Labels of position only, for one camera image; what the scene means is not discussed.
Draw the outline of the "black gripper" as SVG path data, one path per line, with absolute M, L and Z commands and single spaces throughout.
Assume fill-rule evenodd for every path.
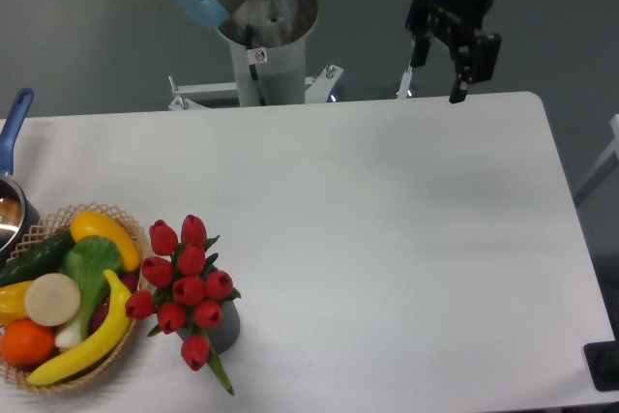
M 427 62 L 431 36 L 443 43 L 449 41 L 456 79 L 450 103 L 462 103 L 469 89 L 491 80 L 502 37 L 499 34 L 477 35 L 493 0 L 412 0 L 405 28 L 411 32 L 413 50 L 411 68 Z

